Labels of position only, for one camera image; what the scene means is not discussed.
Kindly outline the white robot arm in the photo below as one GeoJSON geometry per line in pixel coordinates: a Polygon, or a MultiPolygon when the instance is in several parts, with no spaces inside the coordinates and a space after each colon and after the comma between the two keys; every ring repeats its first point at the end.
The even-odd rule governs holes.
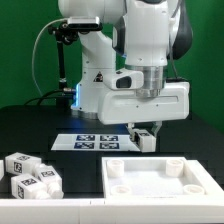
{"type": "Polygon", "coordinates": [[[77,115],[125,124],[132,140],[146,134],[137,123],[160,128],[188,116],[190,84],[165,75],[191,46],[184,0],[58,0],[58,6],[82,45],[77,115]]]}

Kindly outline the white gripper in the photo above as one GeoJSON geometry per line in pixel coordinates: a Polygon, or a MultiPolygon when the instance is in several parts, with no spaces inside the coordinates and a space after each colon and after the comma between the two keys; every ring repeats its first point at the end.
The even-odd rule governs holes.
{"type": "Polygon", "coordinates": [[[98,118],[103,124],[126,124],[130,140],[135,141],[135,124],[153,122],[157,137],[161,121],[185,119],[189,114],[188,82],[166,83],[157,97],[140,98],[134,90],[105,89],[98,102],[98,118]]]}

